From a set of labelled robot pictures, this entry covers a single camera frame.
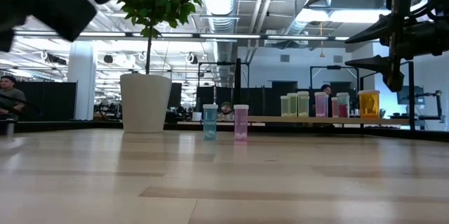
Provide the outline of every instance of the white planter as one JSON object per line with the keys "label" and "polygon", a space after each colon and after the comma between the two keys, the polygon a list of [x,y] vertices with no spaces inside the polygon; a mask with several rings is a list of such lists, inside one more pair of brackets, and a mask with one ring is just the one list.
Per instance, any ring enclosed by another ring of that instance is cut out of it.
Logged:
{"label": "white planter", "polygon": [[156,75],[122,74],[120,89],[125,132],[162,132],[171,80]]}

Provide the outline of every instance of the wooden floor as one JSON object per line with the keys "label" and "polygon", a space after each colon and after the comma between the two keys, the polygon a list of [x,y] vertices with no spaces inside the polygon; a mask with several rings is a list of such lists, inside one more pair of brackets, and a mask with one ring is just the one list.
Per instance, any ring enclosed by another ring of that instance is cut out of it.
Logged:
{"label": "wooden floor", "polygon": [[0,138],[1,224],[449,223],[449,144],[114,129]]}

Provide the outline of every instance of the white column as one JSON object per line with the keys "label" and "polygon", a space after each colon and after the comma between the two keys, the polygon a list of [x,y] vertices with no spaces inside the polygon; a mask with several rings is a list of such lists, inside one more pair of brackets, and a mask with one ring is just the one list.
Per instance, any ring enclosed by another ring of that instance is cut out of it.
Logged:
{"label": "white column", "polygon": [[93,119],[97,55],[91,41],[75,41],[70,47],[67,81],[78,83],[75,119]]}

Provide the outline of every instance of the tree trunk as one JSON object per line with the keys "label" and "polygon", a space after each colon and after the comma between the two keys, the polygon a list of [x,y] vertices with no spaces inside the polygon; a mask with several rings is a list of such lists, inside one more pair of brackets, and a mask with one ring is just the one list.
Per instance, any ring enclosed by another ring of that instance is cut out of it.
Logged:
{"label": "tree trunk", "polygon": [[145,74],[149,74],[149,59],[152,51],[153,27],[149,28],[148,46],[147,46],[147,63],[145,63]]}

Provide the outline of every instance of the yellow container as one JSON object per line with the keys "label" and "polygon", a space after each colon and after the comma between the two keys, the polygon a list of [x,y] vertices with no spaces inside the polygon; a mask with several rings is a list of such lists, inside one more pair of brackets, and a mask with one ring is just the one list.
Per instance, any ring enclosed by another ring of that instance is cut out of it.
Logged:
{"label": "yellow container", "polygon": [[360,118],[379,119],[379,91],[359,91]]}

